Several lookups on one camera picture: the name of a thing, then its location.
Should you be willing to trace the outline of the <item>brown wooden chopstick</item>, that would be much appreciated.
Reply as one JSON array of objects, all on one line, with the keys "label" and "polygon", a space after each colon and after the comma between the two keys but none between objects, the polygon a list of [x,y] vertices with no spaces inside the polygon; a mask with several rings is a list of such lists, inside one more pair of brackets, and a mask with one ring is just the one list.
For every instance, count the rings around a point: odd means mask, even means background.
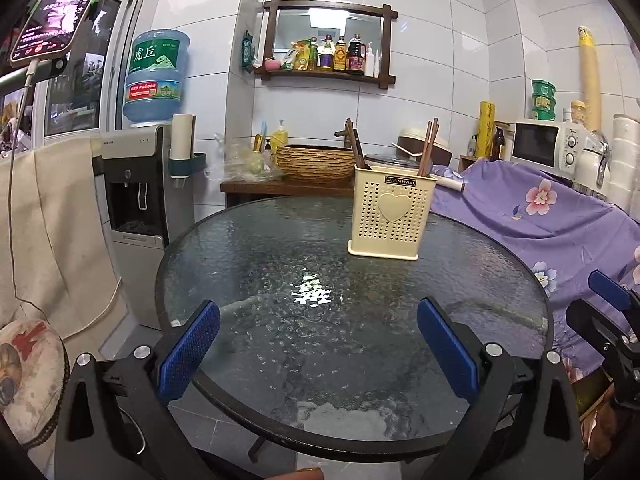
[{"label": "brown wooden chopstick", "polygon": [[428,162],[427,162],[427,166],[426,169],[424,171],[424,176],[423,177],[427,177],[428,174],[430,173],[430,168],[431,168],[431,163],[432,163],[432,151],[434,148],[434,144],[435,141],[437,139],[437,135],[438,135],[438,130],[439,130],[439,121],[438,118],[435,117],[433,120],[433,128],[432,128],[432,134],[431,134],[431,148],[430,148],[430,157],[428,158]]},{"label": "brown wooden chopstick", "polygon": [[367,169],[368,166],[364,160],[361,144],[357,136],[354,123],[350,118],[345,120],[345,131],[349,138],[349,143],[352,146],[352,150],[354,151],[356,166],[359,169]]},{"label": "brown wooden chopstick", "polygon": [[428,158],[430,157],[431,148],[431,134],[432,134],[433,122],[429,121],[426,127],[425,140],[423,144],[423,151],[420,159],[420,166],[418,169],[418,177],[424,176],[424,171],[427,166]]}]

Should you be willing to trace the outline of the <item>black chopstick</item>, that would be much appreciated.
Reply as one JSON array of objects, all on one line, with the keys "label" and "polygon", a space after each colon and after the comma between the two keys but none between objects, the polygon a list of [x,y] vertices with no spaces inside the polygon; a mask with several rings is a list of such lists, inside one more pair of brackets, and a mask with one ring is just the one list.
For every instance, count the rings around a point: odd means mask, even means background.
[{"label": "black chopstick", "polygon": [[356,150],[356,164],[360,169],[369,169],[369,165],[367,164],[366,158],[364,157],[362,145],[358,136],[358,132],[356,129],[352,129],[352,134],[354,135],[354,147]]}]

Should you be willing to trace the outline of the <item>purple floral cloth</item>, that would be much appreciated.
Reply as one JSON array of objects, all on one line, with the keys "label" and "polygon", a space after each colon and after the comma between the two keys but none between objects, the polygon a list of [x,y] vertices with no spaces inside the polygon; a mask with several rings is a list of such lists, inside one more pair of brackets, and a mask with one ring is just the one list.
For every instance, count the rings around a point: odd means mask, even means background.
[{"label": "purple floral cloth", "polygon": [[599,270],[631,290],[639,288],[639,225],[626,212],[580,194],[533,168],[480,159],[457,174],[434,168],[439,177],[462,184],[439,186],[432,209],[483,232],[525,262],[548,296],[553,314],[553,347],[571,382],[602,363],[600,354],[568,327],[565,311],[584,298],[630,338],[635,332],[623,313],[588,286]]}]

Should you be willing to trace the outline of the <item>white thermos jug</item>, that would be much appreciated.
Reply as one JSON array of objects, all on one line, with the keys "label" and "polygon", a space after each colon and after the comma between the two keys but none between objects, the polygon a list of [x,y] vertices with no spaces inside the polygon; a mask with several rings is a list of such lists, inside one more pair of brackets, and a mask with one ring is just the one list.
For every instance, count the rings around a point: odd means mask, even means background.
[{"label": "white thermos jug", "polygon": [[573,188],[578,193],[605,200],[610,185],[610,144],[601,131],[593,131],[586,137],[574,174]]}]

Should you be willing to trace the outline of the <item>round patterned cushion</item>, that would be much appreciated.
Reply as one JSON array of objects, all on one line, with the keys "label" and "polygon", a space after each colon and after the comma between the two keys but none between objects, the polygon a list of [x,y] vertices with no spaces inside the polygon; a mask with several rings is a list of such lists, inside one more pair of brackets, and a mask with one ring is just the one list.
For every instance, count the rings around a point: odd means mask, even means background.
[{"label": "round patterned cushion", "polygon": [[2,328],[1,415],[24,450],[53,434],[68,378],[66,349],[48,323],[15,320]]}]

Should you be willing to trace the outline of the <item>white microwave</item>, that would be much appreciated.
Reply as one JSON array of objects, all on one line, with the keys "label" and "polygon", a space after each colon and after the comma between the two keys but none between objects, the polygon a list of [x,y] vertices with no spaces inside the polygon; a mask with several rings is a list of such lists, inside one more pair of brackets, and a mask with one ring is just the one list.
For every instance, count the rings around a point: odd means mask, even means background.
[{"label": "white microwave", "polygon": [[573,180],[579,156],[585,148],[597,148],[599,139],[574,122],[524,119],[514,122],[512,162]]}]

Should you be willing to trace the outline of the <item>beige cloth cover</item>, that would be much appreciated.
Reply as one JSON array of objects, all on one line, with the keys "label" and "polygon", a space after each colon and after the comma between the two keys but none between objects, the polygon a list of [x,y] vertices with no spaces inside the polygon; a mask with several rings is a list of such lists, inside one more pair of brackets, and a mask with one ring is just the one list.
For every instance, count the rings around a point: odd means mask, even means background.
[{"label": "beige cloth cover", "polygon": [[127,315],[100,216],[93,146],[74,136],[1,163],[1,322],[44,318],[99,348]]}]

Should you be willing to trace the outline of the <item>round glass table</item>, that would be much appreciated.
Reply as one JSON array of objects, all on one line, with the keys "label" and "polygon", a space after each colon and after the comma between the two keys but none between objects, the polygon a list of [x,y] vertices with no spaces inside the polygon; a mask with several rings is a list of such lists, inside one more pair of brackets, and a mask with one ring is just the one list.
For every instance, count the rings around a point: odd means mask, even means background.
[{"label": "round glass table", "polygon": [[553,321],[532,270],[485,234],[428,217],[414,261],[356,257],[352,201],[279,197],[198,222],[166,250],[160,325],[204,301],[220,330],[194,385],[241,426],[295,451],[393,462],[443,448],[468,404],[416,322],[424,297],[483,342],[522,358],[549,349]]}]

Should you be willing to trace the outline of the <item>brown glass bottle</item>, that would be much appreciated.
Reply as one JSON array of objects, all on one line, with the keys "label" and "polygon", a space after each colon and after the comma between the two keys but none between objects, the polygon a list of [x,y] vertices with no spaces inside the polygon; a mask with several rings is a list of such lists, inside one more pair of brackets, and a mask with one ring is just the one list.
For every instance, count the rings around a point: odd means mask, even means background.
[{"label": "brown glass bottle", "polygon": [[494,140],[492,140],[490,159],[499,160],[502,157],[502,152],[505,145],[506,137],[504,136],[504,129],[501,126],[497,126]]}]

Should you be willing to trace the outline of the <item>yellow box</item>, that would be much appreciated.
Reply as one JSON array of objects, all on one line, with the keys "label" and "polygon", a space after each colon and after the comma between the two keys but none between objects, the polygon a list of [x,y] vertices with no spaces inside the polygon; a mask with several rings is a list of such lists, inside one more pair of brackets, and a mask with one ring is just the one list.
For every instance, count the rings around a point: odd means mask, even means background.
[{"label": "yellow box", "polygon": [[476,134],[476,157],[489,158],[494,142],[496,106],[494,102],[480,102],[480,117]]}]

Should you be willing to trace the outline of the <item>water dispenser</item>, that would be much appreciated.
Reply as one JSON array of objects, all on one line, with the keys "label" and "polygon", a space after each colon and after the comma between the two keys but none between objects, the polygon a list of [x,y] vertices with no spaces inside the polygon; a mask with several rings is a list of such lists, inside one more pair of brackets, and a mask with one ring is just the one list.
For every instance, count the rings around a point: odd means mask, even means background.
[{"label": "water dispenser", "polygon": [[116,272],[138,323],[160,328],[155,281],[165,250],[194,225],[192,180],[170,174],[171,125],[102,136],[100,156]]}]

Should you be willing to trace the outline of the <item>cream plastic utensil holder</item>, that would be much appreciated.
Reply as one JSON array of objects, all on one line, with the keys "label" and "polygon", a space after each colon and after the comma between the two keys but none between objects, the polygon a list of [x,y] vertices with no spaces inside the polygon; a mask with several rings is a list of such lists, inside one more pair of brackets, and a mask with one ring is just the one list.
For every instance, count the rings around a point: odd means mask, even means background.
[{"label": "cream plastic utensil holder", "polygon": [[418,260],[435,188],[431,177],[356,168],[348,251],[361,257]]}]

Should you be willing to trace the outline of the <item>beige rolled mat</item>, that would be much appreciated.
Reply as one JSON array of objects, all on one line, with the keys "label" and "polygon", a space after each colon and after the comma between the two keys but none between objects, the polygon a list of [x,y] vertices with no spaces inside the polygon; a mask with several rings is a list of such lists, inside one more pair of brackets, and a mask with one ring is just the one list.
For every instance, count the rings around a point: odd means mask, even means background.
[{"label": "beige rolled mat", "polygon": [[590,131],[602,129],[602,98],[600,70],[596,45],[591,30],[578,27],[580,76],[586,106],[585,127]]}]

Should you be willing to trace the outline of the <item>green stacked tubs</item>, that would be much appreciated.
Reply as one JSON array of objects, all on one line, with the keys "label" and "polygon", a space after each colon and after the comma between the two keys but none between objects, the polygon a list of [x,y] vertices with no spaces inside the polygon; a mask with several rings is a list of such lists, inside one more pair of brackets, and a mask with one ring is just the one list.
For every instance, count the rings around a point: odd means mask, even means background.
[{"label": "green stacked tubs", "polygon": [[555,86],[543,79],[532,80],[532,117],[538,120],[554,122]]}]

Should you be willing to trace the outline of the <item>wooden counter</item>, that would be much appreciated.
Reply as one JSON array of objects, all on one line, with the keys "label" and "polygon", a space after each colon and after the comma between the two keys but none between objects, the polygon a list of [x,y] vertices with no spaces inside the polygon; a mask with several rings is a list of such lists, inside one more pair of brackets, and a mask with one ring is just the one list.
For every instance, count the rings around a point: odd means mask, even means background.
[{"label": "wooden counter", "polygon": [[220,184],[227,208],[281,196],[337,196],[354,194],[352,179],[336,181],[303,181],[285,178],[270,181],[225,180]]}]

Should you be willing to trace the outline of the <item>woven basket sink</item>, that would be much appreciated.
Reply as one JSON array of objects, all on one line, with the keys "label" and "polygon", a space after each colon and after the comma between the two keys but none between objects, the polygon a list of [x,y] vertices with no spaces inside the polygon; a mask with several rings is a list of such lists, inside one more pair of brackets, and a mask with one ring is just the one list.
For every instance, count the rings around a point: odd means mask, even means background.
[{"label": "woven basket sink", "polygon": [[349,148],[285,145],[274,152],[276,165],[288,177],[304,181],[338,181],[352,177],[355,156]]}]

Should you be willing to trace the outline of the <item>brass faucet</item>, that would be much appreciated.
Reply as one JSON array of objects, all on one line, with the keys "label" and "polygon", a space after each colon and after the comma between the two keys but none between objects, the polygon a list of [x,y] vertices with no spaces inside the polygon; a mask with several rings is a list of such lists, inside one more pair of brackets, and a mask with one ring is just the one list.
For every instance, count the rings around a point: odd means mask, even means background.
[{"label": "brass faucet", "polygon": [[343,144],[345,148],[352,148],[354,146],[354,135],[352,134],[353,128],[354,123],[350,118],[347,118],[345,120],[344,128],[334,132],[334,136],[336,138],[342,138],[344,140]]}]

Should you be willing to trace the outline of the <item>yellow soap bottle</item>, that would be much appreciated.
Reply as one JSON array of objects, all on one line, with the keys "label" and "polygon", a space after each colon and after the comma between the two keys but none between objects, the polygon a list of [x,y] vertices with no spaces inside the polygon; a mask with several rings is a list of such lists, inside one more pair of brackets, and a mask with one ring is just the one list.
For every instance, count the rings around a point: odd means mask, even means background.
[{"label": "yellow soap bottle", "polygon": [[279,125],[270,136],[270,148],[273,162],[277,162],[278,151],[288,144],[288,130],[285,128],[284,120],[279,120]]}]

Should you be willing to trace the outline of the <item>blue water bottle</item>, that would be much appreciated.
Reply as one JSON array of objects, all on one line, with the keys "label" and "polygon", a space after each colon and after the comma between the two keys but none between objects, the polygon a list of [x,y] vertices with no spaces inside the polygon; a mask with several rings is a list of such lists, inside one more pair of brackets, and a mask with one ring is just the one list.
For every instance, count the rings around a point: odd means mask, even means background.
[{"label": "blue water bottle", "polygon": [[175,29],[142,32],[132,43],[122,114],[130,124],[170,122],[179,114],[190,37]]}]

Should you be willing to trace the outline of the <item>dark soy sauce bottle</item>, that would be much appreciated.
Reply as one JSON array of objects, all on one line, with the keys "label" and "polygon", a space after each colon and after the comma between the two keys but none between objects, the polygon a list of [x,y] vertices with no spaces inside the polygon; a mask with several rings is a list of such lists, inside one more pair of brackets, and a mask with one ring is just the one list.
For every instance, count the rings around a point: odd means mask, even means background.
[{"label": "dark soy sauce bottle", "polygon": [[350,74],[362,76],[364,74],[364,64],[366,64],[366,48],[363,47],[360,33],[356,32],[347,46],[346,70]]}]

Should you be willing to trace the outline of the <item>wooden wall shelf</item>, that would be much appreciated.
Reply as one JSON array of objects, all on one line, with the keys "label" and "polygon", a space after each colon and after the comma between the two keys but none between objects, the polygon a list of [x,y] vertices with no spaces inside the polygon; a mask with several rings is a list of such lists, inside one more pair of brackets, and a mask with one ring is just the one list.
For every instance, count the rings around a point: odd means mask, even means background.
[{"label": "wooden wall shelf", "polygon": [[[328,78],[375,84],[386,90],[390,73],[392,24],[398,13],[388,4],[367,6],[334,0],[267,0],[261,80],[274,77]],[[346,70],[349,40],[360,33],[366,48],[362,76]]]}]

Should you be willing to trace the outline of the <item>smartphone on mount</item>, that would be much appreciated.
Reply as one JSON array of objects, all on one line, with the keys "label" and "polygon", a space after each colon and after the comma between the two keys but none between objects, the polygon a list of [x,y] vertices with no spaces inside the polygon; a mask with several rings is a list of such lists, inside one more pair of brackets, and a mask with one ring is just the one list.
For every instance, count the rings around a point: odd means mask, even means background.
[{"label": "smartphone on mount", "polygon": [[12,67],[62,58],[70,50],[93,0],[39,0],[9,56]]}]

